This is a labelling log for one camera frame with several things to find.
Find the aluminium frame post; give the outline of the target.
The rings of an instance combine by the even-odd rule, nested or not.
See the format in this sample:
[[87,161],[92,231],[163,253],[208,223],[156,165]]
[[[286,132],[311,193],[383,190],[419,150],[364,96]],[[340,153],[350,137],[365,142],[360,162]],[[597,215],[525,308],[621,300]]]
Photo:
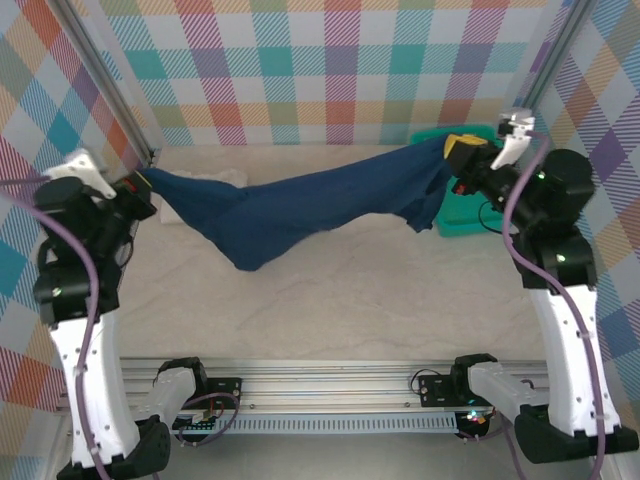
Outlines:
[[507,84],[494,126],[504,113],[534,112],[559,73],[569,50],[598,0],[540,0],[536,7],[515,7],[503,27],[525,45]]
[[155,150],[145,138],[142,129],[129,109],[121,90],[111,75],[99,49],[88,34],[71,0],[46,0],[46,3],[76,48],[82,63],[97,88],[105,96],[115,118],[120,122],[141,162],[146,166],[151,166],[154,161]]

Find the white folded t-shirt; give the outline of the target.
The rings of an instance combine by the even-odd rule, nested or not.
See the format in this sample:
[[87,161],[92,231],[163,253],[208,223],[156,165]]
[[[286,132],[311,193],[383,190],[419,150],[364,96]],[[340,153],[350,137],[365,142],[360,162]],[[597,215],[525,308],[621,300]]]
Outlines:
[[[185,178],[219,181],[233,185],[237,188],[243,188],[248,185],[247,174],[243,171],[233,168],[225,169],[215,174],[195,174],[186,170],[172,171],[172,174]],[[159,203],[159,221],[163,225],[183,223],[183,219],[180,217],[180,215],[163,198],[160,199]]]

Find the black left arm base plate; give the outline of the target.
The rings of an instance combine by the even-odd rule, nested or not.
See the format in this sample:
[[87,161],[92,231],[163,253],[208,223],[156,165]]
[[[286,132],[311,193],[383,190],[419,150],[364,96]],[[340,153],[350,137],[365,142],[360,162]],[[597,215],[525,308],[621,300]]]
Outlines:
[[[207,380],[208,393],[227,393],[237,400],[241,399],[243,379],[241,377],[210,377]],[[235,403],[231,398],[217,396],[211,399],[213,410],[234,410]]]

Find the grey metal panel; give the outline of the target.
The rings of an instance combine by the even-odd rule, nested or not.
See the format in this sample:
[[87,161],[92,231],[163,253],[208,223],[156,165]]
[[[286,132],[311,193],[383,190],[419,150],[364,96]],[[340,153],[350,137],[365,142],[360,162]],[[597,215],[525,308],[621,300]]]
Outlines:
[[519,480],[504,438],[230,435],[172,447],[160,480]]

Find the teal plastic mesh basket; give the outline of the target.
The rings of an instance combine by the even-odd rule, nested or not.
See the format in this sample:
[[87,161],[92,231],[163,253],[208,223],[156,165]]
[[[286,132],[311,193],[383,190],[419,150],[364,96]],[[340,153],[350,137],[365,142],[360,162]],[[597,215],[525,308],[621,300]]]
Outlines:
[[[444,134],[470,134],[496,145],[501,144],[494,128],[488,125],[449,126],[418,131],[411,135],[410,143],[420,143]],[[456,179],[452,177],[447,184],[447,193],[440,211],[434,220],[439,234],[447,238],[489,233],[492,230],[500,231],[502,214],[492,210],[481,193],[466,196],[454,194],[452,188],[455,183]]]

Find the navy blue t-shirt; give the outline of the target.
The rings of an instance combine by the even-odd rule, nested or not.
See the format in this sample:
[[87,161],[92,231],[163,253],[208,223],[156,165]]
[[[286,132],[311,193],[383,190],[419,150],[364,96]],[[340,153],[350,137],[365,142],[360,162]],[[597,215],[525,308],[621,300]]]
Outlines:
[[452,176],[438,136],[334,169],[238,188],[159,168],[142,176],[181,219],[242,271],[256,271],[317,233],[367,214],[430,229]]

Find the small electronics board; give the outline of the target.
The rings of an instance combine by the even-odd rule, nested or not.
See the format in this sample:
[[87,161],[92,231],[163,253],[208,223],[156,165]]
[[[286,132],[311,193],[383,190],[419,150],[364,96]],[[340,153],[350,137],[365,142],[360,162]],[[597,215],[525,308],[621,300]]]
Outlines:
[[489,427],[494,410],[471,409],[456,414],[456,421],[459,430]]
[[172,431],[177,434],[190,432],[195,434],[210,434],[216,429],[217,417],[204,411],[179,413],[172,424]]

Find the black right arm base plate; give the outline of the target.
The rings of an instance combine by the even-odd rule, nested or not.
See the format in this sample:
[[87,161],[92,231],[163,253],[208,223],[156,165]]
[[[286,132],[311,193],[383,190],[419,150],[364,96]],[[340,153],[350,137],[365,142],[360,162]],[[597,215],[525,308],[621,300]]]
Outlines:
[[451,375],[421,375],[417,380],[417,390],[424,408],[491,406],[486,399],[474,394],[466,381],[455,379]]

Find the aluminium mounting rail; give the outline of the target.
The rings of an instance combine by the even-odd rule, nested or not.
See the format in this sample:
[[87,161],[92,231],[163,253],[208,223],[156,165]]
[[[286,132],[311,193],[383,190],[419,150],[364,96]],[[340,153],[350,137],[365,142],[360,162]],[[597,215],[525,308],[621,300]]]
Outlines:
[[202,360],[210,377],[242,379],[243,413],[411,413],[421,410],[409,381],[417,371],[445,374],[452,362]]

